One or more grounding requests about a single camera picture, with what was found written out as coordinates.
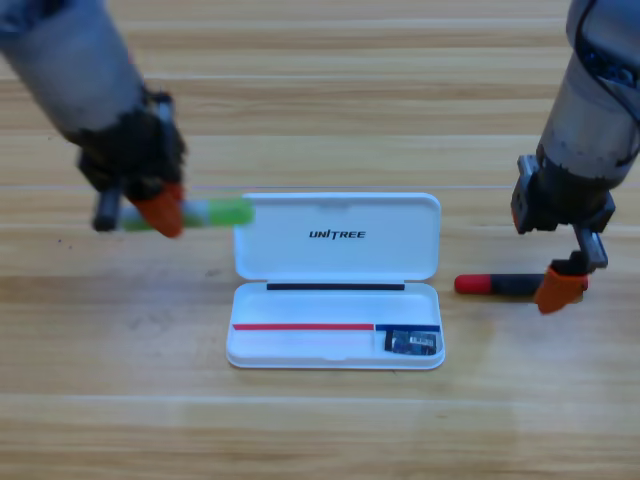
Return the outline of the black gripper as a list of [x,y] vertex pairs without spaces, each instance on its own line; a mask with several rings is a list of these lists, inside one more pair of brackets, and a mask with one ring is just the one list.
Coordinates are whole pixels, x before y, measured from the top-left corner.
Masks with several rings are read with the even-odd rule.
[[186,146],[168,93],[145,90],[139,108],[106,130],[82,131],[78,139],[78,168],[97,191],[96,231],[116,229],[127,199],[152,229],[167,238],[182,234]]
[[616,206],[609,190],[573,177],[561,168],[534,155],[517,160],[511,212],[520,235],[554,231],[560,225],[573,228],[578,248],[565,259],[550,262],[534,295],[542,315],[550,315],[580,301],[589,286],[586,274],[608,266],[609,259],[600,238]]

